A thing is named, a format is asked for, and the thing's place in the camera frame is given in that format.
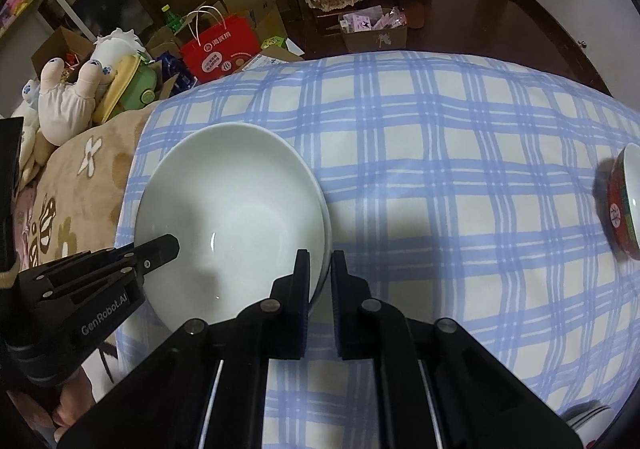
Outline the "person's left hand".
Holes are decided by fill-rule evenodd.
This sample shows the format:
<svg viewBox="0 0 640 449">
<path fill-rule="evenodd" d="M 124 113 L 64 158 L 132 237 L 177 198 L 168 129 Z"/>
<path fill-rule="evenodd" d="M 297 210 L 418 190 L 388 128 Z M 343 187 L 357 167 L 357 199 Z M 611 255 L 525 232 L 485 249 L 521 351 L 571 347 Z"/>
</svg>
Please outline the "person's left hand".
<svg viewBox="0 0 640 449">
<path fill-rule="evenodd" d="M 62 436 L 95 404 L 91 381 L 83 367 L 64 383 L 60 403 L 47 413 L 34 399 L 21 391 L 8 391 L 17 411 L 36 433 L 51 435 L 58 443 Z"/>
</svg>

